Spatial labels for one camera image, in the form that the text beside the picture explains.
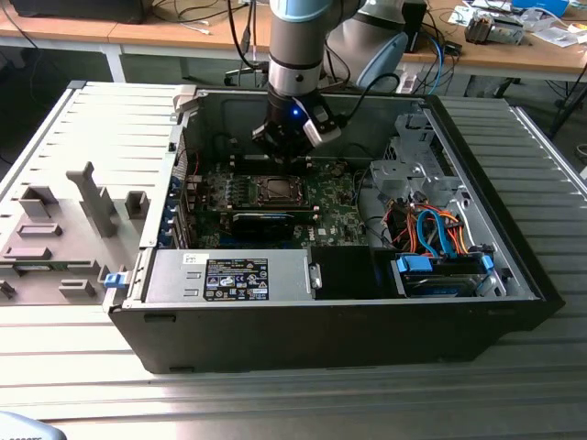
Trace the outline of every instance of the black wire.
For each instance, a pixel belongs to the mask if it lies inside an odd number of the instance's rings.
[[[226,13],[227,13],[227,11],[226,11],[226,10],[223,10],[223,11],[218,11],[218,12],[215,12],[214,14],[210,14],[210,15],[208,15],[208,16],[199,16],[198,18],[190,18],[190,19],[185,19],[185,20],[184,20],[184,19],[182,19],[182,17],[183,17],[183,16],[184,16],[186,13],[188,13],[188,12],[190,12],[190,11],[197,10],[197,9],[207,9],[207,8],[209,8],[209,7],[212,7],[212,6],[214,6],[215,4],[217,4],[217,3],[218,3],[218,1],[219,1],[219,0],[215,0],[213,3],[211,3],[211,4],[209,4],[209,5],[186,7],[185,9],[183,9],[183,10],[179,11],[179,14],[178,14],[178,16],[177,16],[177,19],[176,19],[176,20],[170,20],[169,18],[166,18],[165,16],[161,16],[161,15],[159,15],[159,14],[157,13],[157,11],[156,11],[156,9],[155,9],[155,6],[160,6],[160,5],[163,5],[164,3],[170,3],[170,2],[166,2],[166,0],[163,0],[163,1],[161,1],[161,2],[159,2],[159,3],[157,3],[157,4],[155,4],[155,5],[153,6],[153,8],[151,9],[151,13],[152,13],[152,14],[153,14],[153,15],[154,15],[156,18],[158,18],[159,20],[161,20],[161,21],[165,21],[165,22],[167,22],[167,23],[175,23],[175,24],[180,24],[180,25],[181,25],[182,23],[193,23],[194,21],[202,21],[202,20],[207,20],[208,18],[214,18],[214,17],[221,16],[221,15],[223,15],[223,14],[226,14]],[[233,11],[234,11],[234,12],[236,12],[236,11],[239,11],[240,9],[242,9],[242,8],[244,8],[244,7],[247,7],[247,6],[248,6],[248,5],[241,5],[241,6],[239,6],[239,7],[236,7],[235,9],[233,9]]]
[[[545,83],[547,84],[547,86],[550,88],[550,90],[552,90],[555,94],[557,94],[558,97],[562,98],[562,99],[566,99],[567,96],[560,94],[560,92],[555,89],[551,84],[550,81],[546,80]]]
[[[332,75],[332,79],[335,83],[338,82],[337,75],[334,72],[334,65],[332,64],[332,55],[330,55],[330,50],[327,49],[327,61],[328,61],[328,68],[330,69],[330,74]]]
[[[340,149],[340,151],[338,152],[339,158],[342,158],[342,153],[344,153],[348,147],[356,147],[356,148],[360,149],[363,153],[365,153],[367,156],[369,156],[371,159],[373,159],[373,160],[377,159],[372,155],[372,153],[370,153],[367,150],[367,148],[365,146],[361,145],[359,142],[349,142],[347,145],[343,145],[342,148]]]
[[[181,19],[182,16],[188,12],[191,11],[197,11],[200,9],[207,9],[209,7],[214,7],[216,6],[216,4],[218,3],[219,0],[214,0],[211,4],[209,5],[203,5],[203,6],[190,6],[190,7],[186,7],[184,9],[182,9],[181,11],[177,10],[177,0],[173,0],[173,6],[175,8],[175,14],[177,15],[178,19]]]
[[[369,93],[369,90],[373,88],[373,86],[378,83],[380,80],[382,80],[383,78],[394,78],[397,81],[397,84],[395,85],[395,87],[393,88],[393,90],[395,90],[397,88],[398,85],[400,85],[400,77],[397,76],[395,73],[382,73],[381,75],[379,75],[378,77],[376,77],[373,81],[371,81],[371,83],[365,88],[365,90],[363,91],[363,93],[361,94],[361,96],[359,97],[359,101],[357,101],[357,103],[355,104],[355,106],[353,107],[353,109],[350,111],[350,114],[347,116],[347,122],[352,119],[352,117],[354,115],[357,114],[357,111],[359,110],[359,107],[361,105],[361,103],[363,102],[363,100],[365,99],[365,97],[367,96],[367,94]]]
[[[412,94],[416,94],[418,92],[418,90],[420,90],[420,87],[422,87],[422,85],[424,85],[424,90],[422,91],[423,94],[426,93],[426,87],[430,87],[430,85],[426,82],[428,79],[428,76],[430,76],[430,73],[432,72],[432,68],[434,66],[436,66],[436,64],[439,64],[439,60],[440,60],[440,54],[437,53],[437,57],[434,59],[434,62],[432,64],[430,64],[430,67],[428,68],[428,72],[426,73],[426,76],[422,79],[422,81],[418,80],[420,82],[420,84],[417,85],[417,87],[412,91]]]
[[[15,164],[15,162],[11,162],[10,160],[4,159],[2,156],[0,156],[0,160],[3,161],[4,163],[12,166]]]
[[[362,190],[362,188],[363,188],[363,183],[365,182],[365,176],[367,176],[367,173],[368,172],[371,172],[371,168],[370,167],[367,167],[367,170],[365,170],[365,172],[363,172],[363,175],[360,178],[360,181],[359,181],[359,189],[357,190],[357,197],[355,198],[355,204],[357,204],[357,215],[359,216],[359,220],[363,224],[365,222],[363,221],[363,217],[360,214],[360,204],[359,204],[359,201],[360,201],[360,190]]]
[[[251,0],[253,3],[253,50],[257,52],[257,0]],[[253,81],[257,87],[257,71],[253,71]]]
[[[350,67],[335,51],[332,50],[330,46],[328,46],[327,41],[324,43],[324,46],[327,48],[327,53],[331,53],[332,55],[334,55],[334,58],[336,58],[338,62],[342,64],[342,66],[345,68],[345,71],[347,72],[345,79],[342,81],[342,88],[344,89],[345,87],[347,87],[347,84],[349,84],[350,81]]]
[[[577,78],[577,81],[575,81],[575,84],[572,85],[572,87],[570,88],[569,94],[562,102],[562,105],[559,107],[559,111],[557,112],[557,115],[554,116],[554,119],[552,121],[552,125],[550,127],[550,132],[554,132],[555,125],[557,124],[557,121],[559,120],[560,112],[562,112],[562,110],[567,105],[567,102],[569,101],[570,96],[575,92],[575,89],[577,88],[577,85],[579,85],[579,83],[581,82],[581,78],[585,74],[585,71],[587,71],[587,62],[585,62],[585,65],[583,66],[583,68],[581,70],[581,74]]]
[[[13,20],[13,19],[12,19],[12,17],[11,17],[11,16],[8,14],[8,11],[6,10],[6,5],[4,4],[4,0],[0,0],[0,7],[2,7],[2,10],[4,11],[4,15],[6,16],[6,18],[8,18],[8,21],[9,21],[10,23],[12,23],[12,25],[13,25],[13,26],[14,26],[14,27],[15,27],[15,28],[18,30],[18,32],[20,32],[20,35],[22,35],[22,36],[23,36],[23,38],[25,38],[25,39],[26,39],[26,40],[27,40],[27,41],[30,43],[30,45],[31,45],[33,48],[35,48],[36,50],[38,50],[39,52],[41,52],[41,51],[42,51],[42,49],[41,49],[39,46],[37,46],[37,44],[35,44],[35,42],[34,42],[32,39],[30,39],[30,38],[28,37],[28,35],[25,33],[25,31],[24,31],[24,30],[22,30],[22,29],[20,28],[20,26],[19,26],[19,25],[18,25],[18,24],[15,22],[15,20]],[[54,63],[54,62],[53,62],[51,59],[48,59],[48,61],[49,61],[50,65],[51,65],[51,66],[53,66],[53,69],[55,69],[57,72],[59,72],[59,74],[60,74],[61,76],[63,76],[63,78],[65,78],[67,81],[70,81],[70,77],[69,77],[68,75],[66,75],[66,74],[65,74],[65,73],[64,73],[64,72],[63,72],[63,71],[62,71],[62,70],[61,70],[61,69],[60,69],[60,68],[57,66],[57,64],[55,64],[55,63]]]
[[[251,64],[245,58],[245,55],[242,53],[242,50],[240,49],[240,45],[238,44],[238,38],[237,38],[237,27],[235,26],[235,18],[233,15],[232,5],[230,4],[230,0],[227,1],[227,12],[228,12],[228,23],[230,24],[230,35],[232,36],[232,42],[234,43],[235,48],[237,49],[238,56],[240,57],[242,62],[244,62],[247,65],[247,67],[249,67],[253,70],[258,69],[259,65]]]

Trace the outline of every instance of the computer case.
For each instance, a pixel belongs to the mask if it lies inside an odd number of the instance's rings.
[[[71,17],[139,24],[153,0],[10,0],[22,17]]]

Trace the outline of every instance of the aluminum profile table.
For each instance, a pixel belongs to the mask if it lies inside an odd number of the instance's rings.
[[[68,90],[0,186],[0,207],[76,100],[99,100],[107,87],[120,103],[172,95],[135,84]],[[90,89],[94,97],[81,98]],[[539,328],[471,363],[158,376],[99,305],[0,307],[0,409],[70,439],[587,436],[587,192],[521,110],[444,104],[567,302]]]

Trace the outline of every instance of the blue cable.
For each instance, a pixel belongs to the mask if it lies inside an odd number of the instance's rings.
[[[432,94],[437,86],[438,86],[438,81],[440,81],[440,76],[442,74],[442,66],[444,64],[444,59],[442,56],[442,49],[440,48],[440,45],[438,44],[438,42],[433,39],[432,37],[430,37],[428,34],[426,34],[426,36],[430,39],[430,41],[432,41],[434,43],[434,45],[437,48],[437,52],[438,52],[438,73],[437,73],[437,79],[434,81],[434,85],[432,86],[432,89],[430,89],[430,92],[428,92],[428,94]]]
[[[457,257],[456,252],[454,251],[454,249],[450,245],[450,242],[447,240],[447,235],[444,230],[444,221],[442,220],[440,215],[438,215],[438,213],[435,213],[431,209],[426,209],[425,211],[422,211],[420,213],[420,215],[418,216],[418,221],[416,224],[416,231],[418,234],[418,240],[420,241],[422,246],[424,248],[426,248],[432,254],[433,257],[438,258],[437,251],[433,247],[428,245],[428,243],[426,242],[426,239],[424,238],[423,226],[424,226],[424,219],[426,217],[426,214],[432,214],[434,216],[435,220],[437,221],[438,238],[440,238],[440,246],[442,246],[442,250],[444,251],[444,253],[452,258]]]

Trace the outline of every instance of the warning label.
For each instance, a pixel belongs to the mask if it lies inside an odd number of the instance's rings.
[[[269,300],[267,259],[209,259],[205,268],[204,299],[207,301]]]

